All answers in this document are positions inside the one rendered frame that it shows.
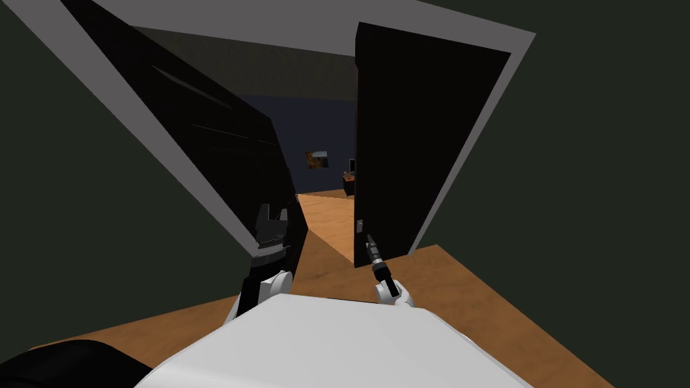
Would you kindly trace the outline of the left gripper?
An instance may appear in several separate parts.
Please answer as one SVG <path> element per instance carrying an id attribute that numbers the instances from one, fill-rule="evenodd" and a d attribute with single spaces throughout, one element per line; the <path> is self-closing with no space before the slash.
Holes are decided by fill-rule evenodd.
<path id="1" fill-rule="evenodd" d="M 284 238 L 288 228 L 288 210 L 283 209 L 277 220 L 270 218 L 270 204 L 259 208 L 256 223 L 257 254 L 255 258 L 266 257 L 284 250 Z"/>

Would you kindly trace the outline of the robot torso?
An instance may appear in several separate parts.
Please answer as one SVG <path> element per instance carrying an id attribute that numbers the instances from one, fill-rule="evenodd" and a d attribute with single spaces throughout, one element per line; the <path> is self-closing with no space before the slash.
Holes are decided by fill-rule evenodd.
<path id="1" fill-rule="evenodd" d="M 420 308 L 279 294 L 135 388 L 532 388 Z"/>

